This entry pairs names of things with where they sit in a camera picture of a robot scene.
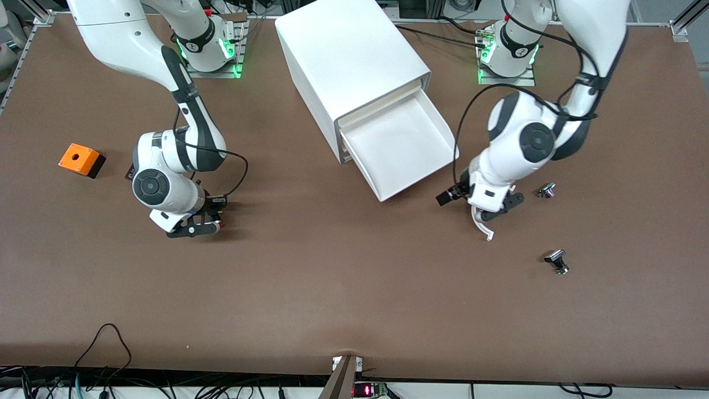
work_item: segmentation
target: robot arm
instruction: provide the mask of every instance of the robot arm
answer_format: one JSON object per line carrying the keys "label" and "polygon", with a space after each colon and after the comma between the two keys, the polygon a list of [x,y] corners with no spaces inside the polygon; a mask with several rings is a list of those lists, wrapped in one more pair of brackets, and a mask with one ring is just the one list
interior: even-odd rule
{"label": "robot arm", "polygon": [[[150,0],[169,20],[189,49],[193,65],[215,69],[228,61],[219,48],[220,32],[206,17],[196,0],[169,2]],[[210,203],[205,191],[182,175],[217,169],[224,160],[224,139],[212,122],[199,92],[173,49],[163,45],[148,24],[138,0],[69,0],[74,20],[91,54],[103,64],[129,75],[161,84],[172,94],[188,126],[177,130],[145,133],[133,151],[133,193],[153,209],[150,218],[168,236],[181,229],[182,222],[200,213]],[[192,230],[197,235],[216,233],[220,220]]]}
{"label": "robot arm", "polygon": [[521,194],[512,193],[514,182],[580,149],[591,122],[588,116],[598,106],[623,51],[629,2],[557,0],[559,19],[588,54],[582,57],[569,101],[559,109],[524,92],[500,100],[488,121],[489,147],[473,158],[460,183],[438,196],[441,205],[466,197],[489,240],[492,234],[481,223],[523,200]]}

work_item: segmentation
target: orange block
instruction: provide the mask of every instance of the orange block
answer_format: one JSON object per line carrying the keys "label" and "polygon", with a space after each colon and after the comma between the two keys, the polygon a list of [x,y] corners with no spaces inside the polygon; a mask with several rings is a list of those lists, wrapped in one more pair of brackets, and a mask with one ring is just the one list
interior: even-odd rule
{"label": "orange block", "polygon": [[59,166],[95,179],[104,162],[106,162],[106,157],[99,154],[98,151],[72,143],[59,161]]}

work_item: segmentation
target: power cord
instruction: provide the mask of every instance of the power cord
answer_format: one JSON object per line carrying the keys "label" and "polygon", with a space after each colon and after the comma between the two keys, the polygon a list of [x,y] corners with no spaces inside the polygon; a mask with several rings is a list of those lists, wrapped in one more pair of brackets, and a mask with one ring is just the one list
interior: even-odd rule
{"label": "power cord", "polygon": [[[130,352],[130,349],[128,348],[128,345],[125,344],[125,341],[123,340],[123,337],[121,336],[121,331],[118,329],[118,327],[117,327],[114,323],[105,323],[104,325],[102,325],[102,326],[99,327],[99,330],[96,332],[96,335],[94,336],[94,340],[91,341],[91,344],[89,345],[89,347],[86,348],[86,350],[84,351],[84,353],[83,353],[81,356],[79,356],[79,358],[77,359],[77,361],[74,362],[74,368],[76,368],[76,367],[79,366],[79,362],[84,358],[84,356],[86,356],[86,354],[89,353],[89,351],[91,350],[91,348],[94,347],[94,344],[96,343],[96,340],[99,338],[99,335],[101,334],[101,331],[103,331],[103,329],[104,329],[105,327],[112,327],[112,328],[116,331],[116,335],[118,335],[118,340],[121,342],[121,345],[123,346],[123,348],[125,349],[125,352],[126,352],[127,355],[128,355],[128,361],[126,361],[126,363],[123,365],[123,367],[121,367],[121,368],[119,368],[118,370],[114,371],[114,372],[106,379],[106,385],[108,385],[108,382],[111,380],[111,378],[113,378],[117,373],[119,373],[120,371],[122,371],[122,370],[124,370],[126,367],[128,367],[128,366],[130,365],[131,361],[133,360],[133,354]],[[78,391],[77,395],[79,396],[79,399],[83,399],[82,394],[81,394],[81,390],[79,389],[78,384],[79,384],[79,374],[77,374],[77,376],[76,376],[76,378],[75,378],[75,385],[77,385],[77,391]]]}
{"label": "power cord", "polygon": [[450,22],[450,24],[453,25],[453,26],[455,26],[459,31],[463,31],[463,32],[465,32],[465,33],[470,33],[471,35],[476,35],[476,34],[477,34],[476,31],[463,28],[463,26],[461,26],[459,23],[457,23],[453,18],[448,18],[448,17],[446,17],[445,15],[441,15],[441,16],[438,17],[438,19],[442,19],[443,21],[448,21],[448,22]]}
{"label": "power cord", "polygon": [[396,395],[386,384],[384,384],[384,389],[386,389],[386,395],[389,396],[389,399],[401,399],[401,396]]}
{"label": "power cord", "polygon": [[406,26],[401,26],[401,25],[397,25],[396,27],[399,28],[399,29],[401,29],[402,31],[409,31],[409,32],[419,33],[419,34],[421,34],[421,35],[430,36],[430,37],[432,37],[432,38],[436,38],[436,39],[440,39],[440,40],[446,40],[446,41],[453,42],[453,43],[471,45],[471,46],[477,47],[477,48],[485,48],[485,45],[483,45],[482,43],[466,42],[465,40],[458,40],[458,39],[454,39],[454,38],[448,38],[448,37],[446,37],[446,36],[436,35],[436,34],[434,34],[434,33],[429,33],[429,32],[424,32],[424,31],[419,31],[418,29],[407,28]]}
{"label": "power cord", "polygon": [[207,2],[207,5],[209,5],[210,9],[214,10],[215,14],[217,14],[217,15],[221,14],[221,12],[219,12],[219,10],[212,4],[212,2],[210,0],[204,0],[204,1]]}
{"label": "power cord", "polygon": [[577,383],[571,383],[576,390],[570,390],[566,387],[564,387],[564,384],[559,383],[559,388],[564,390],[566,393],[571,393],[572,395],[578,395],[581,397],[581,399],[586,399],[586,396],[589,398],[599,398],[599,399],[605,399],[609,398],[613,394],[613,387],[612,386],[607,386],[608,387],[608,393],[604,393],[603,395],[598,395],[595,393],[588,393],[588,392],[583,392],[579,385]]}
{"label": "power cord", "polygon": [[239,188],[239,186],[241,186],[241,183],[244,182],[244,179],[246,178],[246,174],[249,173],[249,161],[246,159],[245,156],[243,156],[243,155],[241,155],[241,154],[239,154],[239,153],[234,153],[234,152],[227,151],[227,150],[218,150],[218,149],[216,149],[216,148],[209,148],[209,147],[203,147],[203,146],[195,146],[194,144],[186,143],[186,142],[183,141],[183,140],[179,140],[179,139],[177,138],[177,135],[176,135],[177,120],[179,119],[179,115],[180,115],[180,108],[179,108],[179,106],[178,106],[178,107],[177,107],[177,113],[175,114],[175,119],[174,119],[174,121],[172,122],[172,134],[173,134],[173,136],[175,137],[175,140],[179,141],[180,143],[183,143],[185,146],[188,146],[188,147],[196,148],[196,149],[198,149],[198,150],[203,150],[203,151],[209,151],[209,152],[211,152],[211,153],[217,153],[217,154],[219,154],[219,153],[224,153],[224,154],[228,154],[228,155],[233,155],[233,156],[235,156],[235,157],[237,157],[237,158],[241,158],[241,160],[244,161],[244,173],[241,175],[241,178],[240,178],[239,181],[236,183],[236,185],[234,186],[234,188],[232,188],[231,190],[229,190],[229,192],[227,192],[226,194],[224,194],[224,195],[222,196],[222,197],[224,197],[224,198],[229,197],[230,195],[232,195],[232,194],[234,193],[234,191],[236,191],[236,189]]}

